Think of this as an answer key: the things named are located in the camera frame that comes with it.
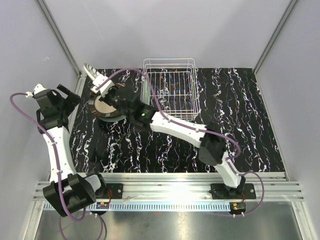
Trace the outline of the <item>black plate with colour stripes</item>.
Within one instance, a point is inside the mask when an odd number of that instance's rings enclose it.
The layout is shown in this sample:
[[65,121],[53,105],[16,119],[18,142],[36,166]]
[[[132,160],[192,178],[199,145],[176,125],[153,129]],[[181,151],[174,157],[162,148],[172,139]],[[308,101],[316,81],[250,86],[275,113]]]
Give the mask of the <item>black plate with colour stripes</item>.
[[91,93],[87,102],[88,110],[96,117],[99,118],[115,118],[119,117],[121,113],[113,106],[108,105],[100,100],[101,96]]

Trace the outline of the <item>mint green floral plate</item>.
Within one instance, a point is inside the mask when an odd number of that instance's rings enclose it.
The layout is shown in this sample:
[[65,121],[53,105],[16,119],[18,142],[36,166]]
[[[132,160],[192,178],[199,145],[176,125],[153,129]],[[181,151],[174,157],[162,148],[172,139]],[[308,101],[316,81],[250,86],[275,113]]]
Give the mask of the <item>mint green floral plate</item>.
[[150,78],[148,76],[145,76],[142,80],[141,101],[146,105],[150,105],[151,87]]

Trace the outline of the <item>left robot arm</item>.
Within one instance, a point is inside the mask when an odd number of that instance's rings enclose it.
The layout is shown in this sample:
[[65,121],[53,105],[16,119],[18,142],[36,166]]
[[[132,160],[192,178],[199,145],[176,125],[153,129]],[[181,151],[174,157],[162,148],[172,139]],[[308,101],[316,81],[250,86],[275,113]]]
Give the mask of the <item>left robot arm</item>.
[[42,192],[61,217],[70,217],[108,192],[98,171],[81,176],[73,163],[69,116],[81,102],[81,97],[61,84],[57,89],[48,89],[40,83],[35,86],[32,97],[39,106],[37,128],[47,145],[50,161],[49,185]]

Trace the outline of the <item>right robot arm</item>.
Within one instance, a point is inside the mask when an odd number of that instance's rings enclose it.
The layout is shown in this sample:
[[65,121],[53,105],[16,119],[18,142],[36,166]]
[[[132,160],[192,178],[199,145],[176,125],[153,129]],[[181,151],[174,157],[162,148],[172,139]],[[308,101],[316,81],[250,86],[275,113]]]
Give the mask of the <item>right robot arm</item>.
[[128,120],[148,131],[171,135],[198,148],[198,158],[206,165],[213,166],[223,180],[225,191],[233,199],[245,192],[245,177],[236,172],[227,153],[226,136],[210,129],[210,125],[197,124],[171,117],[153,106],[145,104],[135,94],[116,86],[98,91],[104,102]]

